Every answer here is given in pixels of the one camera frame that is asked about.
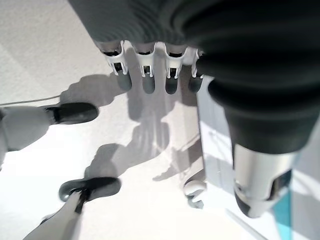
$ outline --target robotic hand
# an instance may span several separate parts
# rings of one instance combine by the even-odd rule
[[[166,90],[176,91],[186,46],[204,52],[192,76],[229,126],[238,206],[261,216],[289,189],[320,111],[320,2],[313,0],[69,0],[114,73],[131,81],[120,42],[131,41],[154,91],[154,42],[166,43]]]

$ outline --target teal object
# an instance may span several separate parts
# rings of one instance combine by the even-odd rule
[[[273,207],[273,212],[281,239],[292,240],[290,191]]]

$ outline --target black rubber fingertip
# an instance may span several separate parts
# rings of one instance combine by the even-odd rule
[[[132,88],[132,81],[129,72],[127,74],[123,74],[122,71],[118,71],[117,81],[119,87],[126,92]]]
[[[90,179],[76,179],[67,181],[59,189],[59,198],[66,202],[76,190],[87,190],[89,197],[86,201],[108,197],[117,194],[121,188],[121,181],[116,177],[94,177]]]
[[[87,102],[71,102],[61,104],[54,110],[55,121],[58,124],[80,124],[96,119],[99,110]]]
[[[146,94],[152,94],[155,91],[155,77],[146,74],[145,77],[142,77],[142,86]]]
[[[174,94],[177,91],[178,79],[174,77],[166,78],[165,91],[167,94]]]
[[[190,77],[189,79],[189,84],[188,84],[188,88],[191,92],[193,93],[197,93],[200,88],[201,88],[201,84],[202,84],[202,78],[199,76],[196,77]]]

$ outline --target white floor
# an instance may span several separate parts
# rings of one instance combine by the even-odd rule
[[[190,165],[201,164],[196,97],[186,84],[165,93],[161,55],[156,92],[146,95],[129,50],[133,89],[123,93],[67,1],[0,1],[0,104],[60,96],[29,105],[100,107],[93,122],[51,126],[40,140],[7,154],[1,240],[22,239],[57,211],[60,185],[82,178],[90,164],[91,176],[119,176],[122,189],[85,205],[81,240],[247,239],[224,215],[190,208],[181,192]]]

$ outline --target gray plastic part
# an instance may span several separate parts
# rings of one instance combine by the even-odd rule
[[[40,107],[5,107],[2,113],[1,125],[9,152],[32,144],[45,135],[51,125],[47,113]]]
[[[118,71],[117,73],[118,73],[117,81],[118,81],[119,87],[122,90],[128,92],[132,88],[132,82],[131,82],[129,72],[127,72],[127,74],[123,74],[122,71]]]
[[[146,74],[145,77],[142,77],[142,86],[146,94],[152,94],[155,91],[155,76],[150,76]]]
[[[23,240],[77,240],[81,214],[77,212],[82,192],[74,192],[63,207],[44,221]]]

